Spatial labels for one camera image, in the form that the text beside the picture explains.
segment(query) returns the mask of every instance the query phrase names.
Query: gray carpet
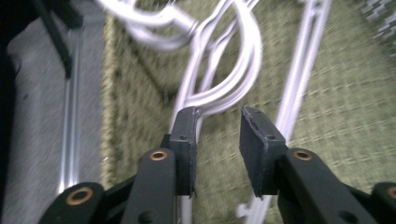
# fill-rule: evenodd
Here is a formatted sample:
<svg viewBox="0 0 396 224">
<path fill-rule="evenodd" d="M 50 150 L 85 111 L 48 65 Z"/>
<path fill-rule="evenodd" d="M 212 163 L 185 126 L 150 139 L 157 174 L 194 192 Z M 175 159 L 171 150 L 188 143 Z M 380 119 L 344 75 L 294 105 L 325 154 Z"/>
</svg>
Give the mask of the gray carpet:
<svg viewBox="0 0 396 224">
<path fill-rule="evenodd" d="M 102 10 L 73 5 L 84 15 L 80 69 L 80 180 L 99 181 Z M 64 69 L 42 21 L 32 22 L 8 46 L 21 62 L 3 223 L 37 223 L 56 197 L 64 110 Z"/>
</svg>

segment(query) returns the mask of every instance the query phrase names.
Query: green textured mat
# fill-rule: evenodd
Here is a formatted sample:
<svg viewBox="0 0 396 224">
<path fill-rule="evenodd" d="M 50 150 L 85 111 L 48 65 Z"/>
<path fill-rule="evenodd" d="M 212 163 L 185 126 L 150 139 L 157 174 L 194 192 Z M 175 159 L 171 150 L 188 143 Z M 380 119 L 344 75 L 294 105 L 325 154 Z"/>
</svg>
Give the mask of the green textured mat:
<svg viewBox="0 0 396 224">
<path fill-rule="evenodd" d="M 180 0 L 177 5 L 203 19 L 216 3 Z M 249 201 L 251 187 L 238 149 L 240 108 L 250 105 L 275 118 L 302 9 L 293 0 L 261 0 L 255 7 L 262 30 L 262 71 L 242 102 L 205 119 L 194 223 L 242 223 L 235 208 Z M 396 66 L 373 33 L 355 1 L 333 1 L 290 143 L 317 152 L 342 181 L 367 192 L 376 182 L 396 181 Z M 189 48 L 173 53 L 145 49 L 112 17 L 107 18 L 105 40 L 102 180 L 110 187 L 133 175 L 140 156 L 157 147 L 167 132 Z M 220 76 L 230 70 L 236 50 L 228 48 Z M 281 223 L 275 204 L 266 223 Z"/>
</svg>

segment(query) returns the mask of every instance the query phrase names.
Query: metal bar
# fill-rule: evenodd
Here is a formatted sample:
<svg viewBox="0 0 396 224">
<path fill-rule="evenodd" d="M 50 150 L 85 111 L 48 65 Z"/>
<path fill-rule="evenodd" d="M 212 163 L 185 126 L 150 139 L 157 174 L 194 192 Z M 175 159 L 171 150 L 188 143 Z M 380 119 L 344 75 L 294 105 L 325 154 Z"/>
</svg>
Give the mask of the metal bar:
<svg viewBox="0 0 396 224">
<path fill-rule="evenodd" d="M 73 52 L 71 77 L 65 83 L 64 133 L 62 140 L 61 174 L 58 192 L 76 185 L 79 180 L 79 143 L 78 143 L 78 89 L 79 89 L 79 51 L 82 30 L 69 32 Z"/>
</svg>

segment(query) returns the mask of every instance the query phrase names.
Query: white plastic rod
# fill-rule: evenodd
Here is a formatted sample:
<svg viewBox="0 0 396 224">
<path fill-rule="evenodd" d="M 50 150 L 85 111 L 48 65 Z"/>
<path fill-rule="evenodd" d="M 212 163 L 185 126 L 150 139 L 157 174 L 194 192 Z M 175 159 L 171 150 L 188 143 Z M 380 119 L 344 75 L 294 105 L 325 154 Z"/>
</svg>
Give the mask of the white plastic rod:
<svg viewBox="0 0 396 224">
<path fill-rule="evenodd" d="M 297 40 L 296 49 L 282 102 L 276 118 L 276 127 L 284 135 L 287 143 L 291 139 L 292 130 L 304 99 L 304 93 L 310 73 L 318 54 L 318 47 L 332 0 L 305 1 L 303 21 Z M 263 200 L 252 195 L 249 204 L 240 204 L 236 210 L 238 217 L 245 217 L 245 223 L 263 223 L 272 197 L 264 196 Z"/>
</svg>

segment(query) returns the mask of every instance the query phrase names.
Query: white plastic hanger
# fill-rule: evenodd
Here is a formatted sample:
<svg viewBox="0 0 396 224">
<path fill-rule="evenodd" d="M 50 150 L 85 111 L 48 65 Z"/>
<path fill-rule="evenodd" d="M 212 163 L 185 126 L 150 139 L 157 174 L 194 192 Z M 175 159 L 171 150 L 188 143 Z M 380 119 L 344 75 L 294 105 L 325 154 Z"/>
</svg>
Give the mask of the white plastic hanger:
<svg viewBox="0 0 396 224">
<path fill-rule="evenodd" d="M 173 4 L 160 12 L 147 12 L 135 7 L 136 0 L 96 0 L 99 5 L 125 22 L 132 38 L 153 49 L 176 50 L 191 43 L 191 57 L 181 81 L 175 103 L 171 127 L 177 112 L 188 106 L 196 106 L 201 112 L 198 120 L 197 137 L 203 117 L 219 113 L 236 104 L 253 86 L 262 65 L 262 41 L 259 25 L 250 10 L 258 0 L 220 0 L 212 14 L 198 22 Z M 211 36 L 225 11 L 233 6 L 236 17 L 223 35 L 216 40 Z M 179 30 L 175 36 L 156 35 L 154 28 L 174 27 Z M 233 71 L 219 85 L 211 84 L 219 65 L 219 60 L 236 33 L 241 35 L 241 46 Z M 199 66 L 204 55 L 208 54 L 208 67 L 199 92 L 194 93 Z M 191 223 L 191 200 L 181 199 L 182 223 Z"/>
</svg>

